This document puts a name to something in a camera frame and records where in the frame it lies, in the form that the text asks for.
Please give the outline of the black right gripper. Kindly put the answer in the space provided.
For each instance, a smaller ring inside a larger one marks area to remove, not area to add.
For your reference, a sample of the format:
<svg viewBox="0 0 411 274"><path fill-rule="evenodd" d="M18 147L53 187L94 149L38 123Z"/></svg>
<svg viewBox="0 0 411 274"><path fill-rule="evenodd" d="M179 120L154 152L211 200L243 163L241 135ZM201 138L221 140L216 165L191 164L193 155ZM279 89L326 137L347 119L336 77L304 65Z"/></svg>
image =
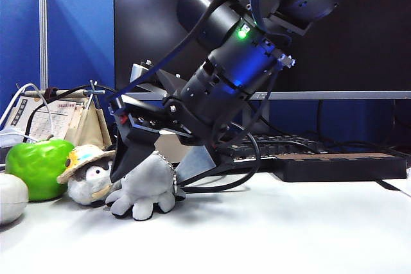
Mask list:
<svg viewBox="0 0 411 274"><path fill-rule="evenodd" d="M155 150L162 131L177 135L181 144L193 146L177 166L177 181L186 182L216 167L208 149L198 146L200 138L178 118L175 103L165 107L165 96L136 92L109 98L109 111L118 126L116 153L110 172L111 182L123 178Z"/></svg>

